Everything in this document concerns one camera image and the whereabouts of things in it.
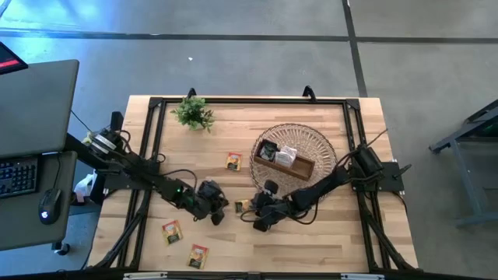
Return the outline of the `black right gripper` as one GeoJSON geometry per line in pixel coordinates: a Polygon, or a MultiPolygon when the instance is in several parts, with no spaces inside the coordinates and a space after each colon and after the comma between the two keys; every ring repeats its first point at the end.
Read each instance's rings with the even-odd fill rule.
{"type": "Polygon", "coordinates": [[[261,232],[268,231],[271,226],[290,215],[288,196],[274,198],[268,193],[259,192],[251,199],[251,203],[253,208],[249,212],[257,217],[253,222],[253,228],[261,232]]]}

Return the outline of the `gold foil mango tea packet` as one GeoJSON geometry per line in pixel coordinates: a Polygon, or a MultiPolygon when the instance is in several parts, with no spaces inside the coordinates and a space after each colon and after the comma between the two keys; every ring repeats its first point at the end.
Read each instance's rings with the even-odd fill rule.
{"type": "Polygon", "coordinates": [[[252,209],[252,202],[249,199],[237,200],[234,202],[235,212],[240,215],[252,209]]]}

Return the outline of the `printed foil tea packet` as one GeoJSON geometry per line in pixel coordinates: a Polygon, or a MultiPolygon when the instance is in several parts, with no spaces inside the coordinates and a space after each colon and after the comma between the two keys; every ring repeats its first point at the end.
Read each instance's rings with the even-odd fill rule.
{"type": "Polygon", "coordinates": [[[242,155],[240,153],[229,152],[226,159],[226,168],[228,170],[240,171],[242,155]]]}
{"type": "Polygon", "coordinates": [[[163,239],[167,245],[171,245],[172,243],[176,243],[183,239],[180,223],[177,220],[162,225],[161,229],[163,239]]]}

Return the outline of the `orange tea packet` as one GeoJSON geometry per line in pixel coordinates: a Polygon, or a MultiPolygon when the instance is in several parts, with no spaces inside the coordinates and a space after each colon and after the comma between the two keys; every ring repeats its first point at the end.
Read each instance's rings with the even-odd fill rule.
{"type": "Polygon", "coordinates": [[[187,265],[191,268],[203,269],[209,255],[209,248],[193,244],[188,256],[187,265]]]}

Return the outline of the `round woven straw placemat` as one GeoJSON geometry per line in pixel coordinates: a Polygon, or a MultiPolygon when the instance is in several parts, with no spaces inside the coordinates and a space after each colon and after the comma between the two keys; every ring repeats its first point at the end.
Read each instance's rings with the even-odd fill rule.
{"type": "Polygon", "coordinates": [[[329,175],[338,159],[329,140],[318,130],[304,124],[278,124],[258,136],[250,157],[250,175],[254,186],[260,190],[267,180],[278,184],[278,196],[283,196],[300,188],[311,187],[329,175]],[[274,142],[279,149],[285,145],[296,150],[297,155],[314,162],[308,180],[272,169],[256,162],[258,146],[264,141],[274,142]]]}

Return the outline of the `green plant in white pot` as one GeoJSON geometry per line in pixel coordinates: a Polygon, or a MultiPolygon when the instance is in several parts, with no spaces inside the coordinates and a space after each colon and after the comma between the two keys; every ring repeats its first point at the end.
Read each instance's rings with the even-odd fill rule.
{"type": "Polygon", "coordinates": [[[207,107],[204,98],[185,97],[170,113],[191,131],[206,130],[210,133],[215,122],[214,111],[207,107]]]}

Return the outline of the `black desk caster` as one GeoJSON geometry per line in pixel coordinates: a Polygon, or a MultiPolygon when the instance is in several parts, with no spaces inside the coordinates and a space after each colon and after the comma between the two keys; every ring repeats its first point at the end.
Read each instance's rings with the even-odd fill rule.
{"type": "Polygon", "coordinates": [[[71,250],[71,246],[68,243],[58,241],[51,244],[51,249],[55,254],[64,256],[71,250]]]}

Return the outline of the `black computer mouse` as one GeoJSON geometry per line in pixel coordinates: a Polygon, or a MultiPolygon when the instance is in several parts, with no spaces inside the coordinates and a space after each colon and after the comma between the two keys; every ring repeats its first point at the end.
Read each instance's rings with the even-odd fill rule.
{"type": "Polygon", "coordinates": [[[42,224],[50,225],[57,221],[61,208],[61,190],[51,188],[44,192],[38,205],[38,214],[42,224]]]}

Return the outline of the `grey desk surface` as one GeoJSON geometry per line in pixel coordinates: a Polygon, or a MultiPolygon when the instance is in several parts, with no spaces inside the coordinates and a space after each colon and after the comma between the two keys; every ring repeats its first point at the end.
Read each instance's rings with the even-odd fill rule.
{"type": "Polygon", "coordinates": [[[63,241],[68,224],[77,154],[63,152],[43,155],[38,165],[37,192],[0,198],[0,250],[11,250],[63,241]],[[39,203],[44,192],[61,191],[60,215],[44,225],[40,220],[39,203]]]}

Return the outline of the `black computer keyboard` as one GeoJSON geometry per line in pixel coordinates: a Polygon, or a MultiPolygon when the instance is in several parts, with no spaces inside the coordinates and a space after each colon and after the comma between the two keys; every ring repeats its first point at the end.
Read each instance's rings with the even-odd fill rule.
{"type": "Polygon", "coordinates": [[[0,159],[0,198],[36,192],[38,163],[38,156],[0,159]]]}

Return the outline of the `grey metal stand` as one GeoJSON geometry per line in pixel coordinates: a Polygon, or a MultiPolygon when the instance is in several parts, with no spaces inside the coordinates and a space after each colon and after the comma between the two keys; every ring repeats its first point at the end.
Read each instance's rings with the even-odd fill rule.
{"type": "Polygon", "coordinates": [[[489,207],[488,191],[498,191],[498,99],[467,117],[461,127],[429,146],[438,154],[454,154],[472,214],[457,226],[498,222],[498,210],[489,207]]]}

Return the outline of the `black tablet red screen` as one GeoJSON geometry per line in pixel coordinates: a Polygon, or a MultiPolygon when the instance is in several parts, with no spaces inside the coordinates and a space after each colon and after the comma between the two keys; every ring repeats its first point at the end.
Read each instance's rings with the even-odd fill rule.
{"type": "Polygon", "coordinates": [[[0,75],[29,68],[28,64],[0,42],[0,75]]]}

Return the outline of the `white strip bracket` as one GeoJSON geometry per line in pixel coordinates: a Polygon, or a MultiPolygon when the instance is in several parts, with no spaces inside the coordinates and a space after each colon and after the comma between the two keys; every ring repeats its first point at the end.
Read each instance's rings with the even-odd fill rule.
{"type": "Polygon", "coordinates": [[[341,280],[385,280],[385,277],[376,274],[343,273],[341,280]]]}
{"type": "Polygon", "coordinates": [[[161,271],[125,273],[122,280],[160,280],[167,279],[168,273],[161,271]]]}

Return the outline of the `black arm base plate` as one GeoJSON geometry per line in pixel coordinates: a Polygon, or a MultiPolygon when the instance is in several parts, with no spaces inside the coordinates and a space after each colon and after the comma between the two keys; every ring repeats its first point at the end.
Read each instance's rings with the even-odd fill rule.
{"type": "Polygon", "coordinates": [[[104,187],[109,190],[152,190],[154,181],[148,177],[130,175],[124,172],[108,173],[105,176],[104,187]]]}
{"type": "Polygon", "coordinates": [[[382,162],[381,165],[380,170],[368,173],[358,163],[353,163],[349,168],[349,175],[355,190],[361,192],[401,192],[404,194],[402,175],[412,165],[400,167],[397,162],[382,162]]]}

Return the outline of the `black metal table frame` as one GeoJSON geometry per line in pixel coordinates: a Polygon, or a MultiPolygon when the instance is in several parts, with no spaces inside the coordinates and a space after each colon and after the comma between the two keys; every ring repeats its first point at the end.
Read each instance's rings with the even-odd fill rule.
{"type": "MultiPolygon", "coordinates": [[[[228,153],[249,159],[257,137],[277,124],[311,126],[329,140],[337,156],[343,156],[359,141],[358,128],[347,127],[343,114],[358,107],[366,140],[383,161],[392,156],[377,98],[210,96],[207,103],[215,115],[210,133],[191,131],[177,122],[170,111],[180,101],[179,96],[131,96],[123,127],[131,134],[132,148],[158,149],[163,172],[191,170],[193,174],[172,175],[188,183],[194,182],[193,176],[198,182],[212,179],[231,201],[253,196],[255,186],[247,161],[240,171],[225,167],[228,153]]],[[[190,213],[153,194],[141,232],[140,271],[187,271],[193,244],[209,248],[205,267],[195,271],[198,277],[211,272],[312,275],[368,269],[358,201],[349,185],[329,194],[304,225],[283,220],[266,233],[242,222],[232,208],[214,226],[210,219],[195,221],[190,213]],[[183,239],[167,245],[161,227],[173,220],[180,223],[183,239]]]]}

